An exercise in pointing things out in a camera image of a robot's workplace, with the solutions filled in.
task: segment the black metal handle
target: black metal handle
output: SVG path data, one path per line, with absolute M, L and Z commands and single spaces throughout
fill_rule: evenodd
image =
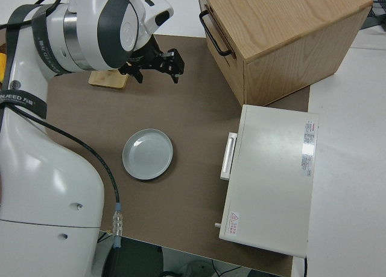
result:
M 206 15 L 208 15 L 208 14 L 209 14 L 208 10 L 204 10 L 204 11 L 202 11 L 202 12 L 200 13 L 200 22 L 201 22 L 201 24 L 203 25 L 204 30 L 205 30 L 205 32 L 207 33 L 207 36 L 208 36 L 208 37 L 210 38 L 210 40 L 212 41 L 213 46 L 215 46 L 215 48 L 216 48 L 217 52 L 219 53 L 219 55 L 221 55 L 221 56 L 228 56 L 228 55 L 230 55 L 230 54 L 232 53 L 232 50 L 229 49 L 229 50 L 227 50 L 227 51 L 222 51 L 222 50 L 220 49 L 220 47 L 218 46 L 218 44 L 217 44 L 215 38 L 213 37 L 212 33 L 210 33 L 210 31 L 209 31 L 207 25 L 205 24 L 205 22 L 204 22 L 204 20 L 203 20 L 203 17 L 206 16 Z

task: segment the printed label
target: printed label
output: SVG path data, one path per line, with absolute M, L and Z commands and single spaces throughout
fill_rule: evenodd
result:
M 228 230 L 227 233 L 229 235 L 237 235 L 237 227 L 238 223 L 240 221 L 240 213 L 238 212 L 230 212 L 229 214 L 229 224 L 228 224 Z
M 312 161 L 315 149 L 315 123 L 308 121 L 304 128 L 302 148 L 302 170 L 308 176 L 312 174 Z

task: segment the cable connector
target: cable connector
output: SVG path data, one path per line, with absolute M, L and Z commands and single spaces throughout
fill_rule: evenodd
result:
M 115 213 L 113 216 L 113 236 L 114 248 L 121 247 L 121 237 L 123 232 L 123 214 L 121 212 L 121 203 L 115 204 Z

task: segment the plate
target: plate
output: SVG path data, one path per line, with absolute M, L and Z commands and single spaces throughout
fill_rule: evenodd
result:
M 157 129 L 135 133 L 126 142 L 122 152 L 127 172 L 140 180 L 154 179 L 169 167 L 173 146 L 169 137 Z

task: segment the wooden box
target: wooden box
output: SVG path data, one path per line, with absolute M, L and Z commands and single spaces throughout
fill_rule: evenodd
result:
M 240 104 L 334 74 L 372 0 L 199 0 L 207 44 Z

